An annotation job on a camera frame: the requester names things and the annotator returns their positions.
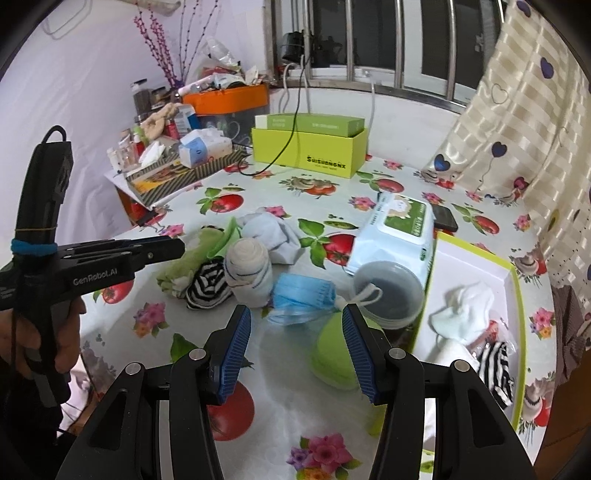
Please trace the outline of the green rabbit towel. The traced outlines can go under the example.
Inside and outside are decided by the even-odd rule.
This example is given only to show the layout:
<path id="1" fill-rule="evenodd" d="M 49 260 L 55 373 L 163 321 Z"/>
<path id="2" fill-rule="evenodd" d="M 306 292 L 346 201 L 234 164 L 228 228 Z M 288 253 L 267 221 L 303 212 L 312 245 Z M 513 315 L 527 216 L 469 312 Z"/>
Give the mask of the green rabbit towel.
<path id="1" fill-rule="evenodd" d="M 185 252 L 156 276 L 160 290 L 174 298 L 183 298 L 194 274 L 202 264 L 214 258 L 225 238 L 223 230 L 203 227 L 183 238 Z"/>

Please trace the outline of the long white sock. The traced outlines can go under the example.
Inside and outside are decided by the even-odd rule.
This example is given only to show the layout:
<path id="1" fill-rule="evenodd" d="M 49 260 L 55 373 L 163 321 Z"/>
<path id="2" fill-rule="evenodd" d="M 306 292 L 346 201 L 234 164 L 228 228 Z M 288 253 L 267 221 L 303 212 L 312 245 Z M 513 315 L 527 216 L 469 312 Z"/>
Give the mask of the long white sock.
<path id="1" fill-rule="evenodd" d="M 467 362 L 475 371 L 480 366 L 479 361 L 474 358 L 465 345 L 456 340 L 439 336 L 436 340 L 435 347 L 427 358 L 427 362 L 449 367 L 456 360 Z"/>

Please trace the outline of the beige sock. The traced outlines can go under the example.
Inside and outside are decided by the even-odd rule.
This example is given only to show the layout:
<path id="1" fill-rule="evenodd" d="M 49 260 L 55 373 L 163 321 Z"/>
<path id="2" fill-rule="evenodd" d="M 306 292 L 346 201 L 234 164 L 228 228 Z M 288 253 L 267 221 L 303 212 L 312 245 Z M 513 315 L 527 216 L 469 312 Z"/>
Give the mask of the beige sock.
<path id="1" fill-rule="evenodd" d="M 270 302 L 273 291 L 273 265 L 262 242 L 242 238 L 226 251 L 225 282 L 238 303 L 249 308 L 263 308 Z"/>

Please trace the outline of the white cloth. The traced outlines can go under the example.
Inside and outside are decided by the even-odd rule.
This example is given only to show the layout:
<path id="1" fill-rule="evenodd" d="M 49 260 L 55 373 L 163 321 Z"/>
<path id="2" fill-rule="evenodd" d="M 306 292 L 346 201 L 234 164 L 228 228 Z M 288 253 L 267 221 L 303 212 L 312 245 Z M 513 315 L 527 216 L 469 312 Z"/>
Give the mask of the white cloth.
<path id="1" fill-rule="evenodd" d="M 460 287 L 444 309 L 430 316 L 431 326 L 441 337 L 467 346 L 488 329 L 494 299 L 493 290 L 483 282 Z"/>

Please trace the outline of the light green cloth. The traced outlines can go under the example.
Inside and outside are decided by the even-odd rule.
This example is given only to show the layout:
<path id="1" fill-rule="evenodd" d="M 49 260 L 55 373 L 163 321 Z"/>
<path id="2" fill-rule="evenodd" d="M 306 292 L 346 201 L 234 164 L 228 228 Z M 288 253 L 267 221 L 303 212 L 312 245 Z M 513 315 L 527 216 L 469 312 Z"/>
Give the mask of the light green cloth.
<path id="1" fill-rule="evenodd" d="M 226 225 L 221 234 L 221 238 L 208 251 L 207 258 L 224 257 L 229 247 L 235 244 L 240 238 L 242 238 L 242 228 L 238 225 L 235 217 L 231 217 L 228 225 Z"/>

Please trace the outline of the black white striped sock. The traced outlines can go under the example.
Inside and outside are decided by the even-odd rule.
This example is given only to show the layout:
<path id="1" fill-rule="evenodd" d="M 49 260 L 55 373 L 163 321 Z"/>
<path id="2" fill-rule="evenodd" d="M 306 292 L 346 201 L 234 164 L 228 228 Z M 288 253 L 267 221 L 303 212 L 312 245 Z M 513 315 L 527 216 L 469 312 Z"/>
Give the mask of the black white striped sock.
<path id="1" fill-rule="evenodd" d="M 478 376 L 502 410 L 514 403 L 514 378 L 509 369 L 508 344 L 488 343 L 480 359 Z"/>

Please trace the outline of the snack packet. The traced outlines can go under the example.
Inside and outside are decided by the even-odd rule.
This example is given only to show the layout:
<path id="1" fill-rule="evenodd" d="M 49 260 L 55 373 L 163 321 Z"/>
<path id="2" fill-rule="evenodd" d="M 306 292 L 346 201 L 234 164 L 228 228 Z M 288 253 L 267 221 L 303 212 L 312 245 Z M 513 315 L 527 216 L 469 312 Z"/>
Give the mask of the snack packet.
<path id="1" fill-rule="evenodd" d="M 489 327 L 485 334 L 485 342 L 487 344 L 504 342 L 511 348 L 515 347 L 514 338 L 502 319 L 491 319 L 489 321 Z"/>

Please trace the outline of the green plastic jar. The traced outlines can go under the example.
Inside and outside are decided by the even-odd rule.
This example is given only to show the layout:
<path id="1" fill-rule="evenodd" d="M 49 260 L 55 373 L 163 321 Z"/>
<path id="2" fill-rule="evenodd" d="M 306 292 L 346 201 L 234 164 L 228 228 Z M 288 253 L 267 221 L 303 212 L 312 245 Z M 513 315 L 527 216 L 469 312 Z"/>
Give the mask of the green plastic jar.
<path id="1" fill-rule="evenodd" d="M 342 391 L 359 388 L 355 368 L 342 334 L 342 314 L 335 313 L 318 334 L 311 350 L 311 372 L 325 384 Z"/>

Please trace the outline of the striped cardboard tray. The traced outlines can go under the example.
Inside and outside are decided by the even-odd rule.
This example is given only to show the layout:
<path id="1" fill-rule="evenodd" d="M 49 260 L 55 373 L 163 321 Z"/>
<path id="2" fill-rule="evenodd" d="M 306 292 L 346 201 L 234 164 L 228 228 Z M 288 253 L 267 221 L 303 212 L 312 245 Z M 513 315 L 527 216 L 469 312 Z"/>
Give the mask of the striped cardboard tray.
<path id="1" fill-rule="evenodd" d="M 151 207 L 172 193 L 242 161 L 245 157 L 246 151 L 238 148 L 229 155 L 188 168 L 180 163 L 178 155 L 174 155 L 170 160 L 158 161 L 130 175 L 126 183 L 139 202 L 145 207 Z"/>

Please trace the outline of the clear lidded dark container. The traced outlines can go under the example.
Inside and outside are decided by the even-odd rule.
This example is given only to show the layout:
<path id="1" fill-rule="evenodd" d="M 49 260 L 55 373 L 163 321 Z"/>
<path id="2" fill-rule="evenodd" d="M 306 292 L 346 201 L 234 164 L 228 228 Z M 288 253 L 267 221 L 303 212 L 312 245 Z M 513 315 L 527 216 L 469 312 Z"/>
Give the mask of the clear lidded dark container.
<path id="1" fill-rule="evenodd" d="M 408 268 L 394 262 L 371 262 L 353 276 L 353 299 L 363 316 L 385 330 L 401 330 L 422 313 L 425 292 Z"/>

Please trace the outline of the blue white tissue pack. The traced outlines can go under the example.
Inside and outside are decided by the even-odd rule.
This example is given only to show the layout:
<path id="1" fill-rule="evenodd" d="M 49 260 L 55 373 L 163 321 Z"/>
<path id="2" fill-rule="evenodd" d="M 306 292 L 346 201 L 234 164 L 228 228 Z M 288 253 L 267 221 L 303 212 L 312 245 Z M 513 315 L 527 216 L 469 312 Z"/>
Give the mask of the blue white tissue pack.
<path id="1" fill-rule="evenodd" d="M 186 168 L 216 160 L 232 153 L 231 138 L 216 128 L 195 129 L 180 139 L 178 155 Z"/>

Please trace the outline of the lime green tray box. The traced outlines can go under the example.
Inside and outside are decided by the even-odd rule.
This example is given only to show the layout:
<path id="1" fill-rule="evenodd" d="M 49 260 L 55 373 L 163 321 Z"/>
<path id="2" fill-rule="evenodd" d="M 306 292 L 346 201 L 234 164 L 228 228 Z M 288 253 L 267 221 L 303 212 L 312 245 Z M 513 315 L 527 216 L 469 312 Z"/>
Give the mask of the lime green tray box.
<path id="1" fill-rule="evenodd" d="M 509 261 L 440 233 L 411 346 L 422 361 L 472 362 L 511 423 L 518 423 L 527 347 L 522 294 Z"/>

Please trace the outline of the wet wipes pack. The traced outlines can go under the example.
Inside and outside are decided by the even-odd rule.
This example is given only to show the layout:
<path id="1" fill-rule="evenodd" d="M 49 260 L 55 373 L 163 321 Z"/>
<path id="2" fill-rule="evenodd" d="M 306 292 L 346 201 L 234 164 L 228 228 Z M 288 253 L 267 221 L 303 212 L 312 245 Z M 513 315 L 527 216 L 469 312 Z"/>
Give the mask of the wet wipes pack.
<path id="1" fill-rule="evenodd" d="M 384 193 L 353 242 L 345 271 L 353 275 L 372 262 L 394 262 L 426 287 L 434 255 L 434 213 L 429 203 Z"/>

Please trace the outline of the orange box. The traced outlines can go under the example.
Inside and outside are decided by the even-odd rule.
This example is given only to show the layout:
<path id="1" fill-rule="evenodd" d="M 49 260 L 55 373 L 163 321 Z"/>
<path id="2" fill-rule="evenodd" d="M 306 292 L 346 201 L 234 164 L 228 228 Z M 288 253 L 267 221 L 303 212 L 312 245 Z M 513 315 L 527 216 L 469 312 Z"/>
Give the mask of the orange box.
<path id="1" fill-rule="evenodd" d="M 269 104 L 269 88 L 263 83 L 192 93 L 183 96 L 182 103 L 192 106 L 198 116 L 238 113 L 266 107 Z"/>

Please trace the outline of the black smartphone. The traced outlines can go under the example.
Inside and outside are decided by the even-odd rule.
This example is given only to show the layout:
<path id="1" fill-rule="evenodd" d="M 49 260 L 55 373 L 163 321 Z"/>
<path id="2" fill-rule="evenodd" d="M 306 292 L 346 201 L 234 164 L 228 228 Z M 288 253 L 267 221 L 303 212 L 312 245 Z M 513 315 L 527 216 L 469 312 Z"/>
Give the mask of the black smartphone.
<path id="1" fill-rule="evenodd" d="M 437 230 L 456 233 L 459 226 L 451 210 L 441 205 L 432 206 L 434 215 L 434 227 Z"/>

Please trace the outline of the green Shishangnx box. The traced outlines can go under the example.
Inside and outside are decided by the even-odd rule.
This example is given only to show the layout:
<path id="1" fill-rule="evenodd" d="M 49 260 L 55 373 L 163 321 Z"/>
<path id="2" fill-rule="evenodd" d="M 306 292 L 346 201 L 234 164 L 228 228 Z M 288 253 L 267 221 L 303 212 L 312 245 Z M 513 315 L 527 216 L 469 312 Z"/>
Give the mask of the green Shishangnx box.
<path id="1" fill-rule="evenodd" d="M 365 120 L 330 114 L 257 115 L 252 128 L 253 159 L 351 178 L 366 161 Z"/>

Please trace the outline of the purple flower branches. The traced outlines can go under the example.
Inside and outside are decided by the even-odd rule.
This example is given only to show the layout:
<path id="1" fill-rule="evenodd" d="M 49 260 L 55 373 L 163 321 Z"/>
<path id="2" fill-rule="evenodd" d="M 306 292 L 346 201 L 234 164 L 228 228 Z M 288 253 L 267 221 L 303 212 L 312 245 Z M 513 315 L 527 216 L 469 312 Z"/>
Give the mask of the purple flower branches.
<path id="1" fill-rule="evenodd" d="M 133 24 L 171 88 L 185 84 L 221 1 L 132 1 Z"/>

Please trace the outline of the heart pattern curtain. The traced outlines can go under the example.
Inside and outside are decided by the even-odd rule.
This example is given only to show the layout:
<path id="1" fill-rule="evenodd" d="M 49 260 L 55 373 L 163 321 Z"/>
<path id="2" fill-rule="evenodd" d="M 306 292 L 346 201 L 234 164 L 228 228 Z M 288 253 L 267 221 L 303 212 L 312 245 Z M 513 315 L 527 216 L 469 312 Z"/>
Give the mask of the heart pattern curtain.
<path id="1" fill-rule="evenodd" d="M 475 96 L 423 170 L 522 204 L 552 284 L 590 302 L 590 81 L 528 1 L 509 3 Z"/>

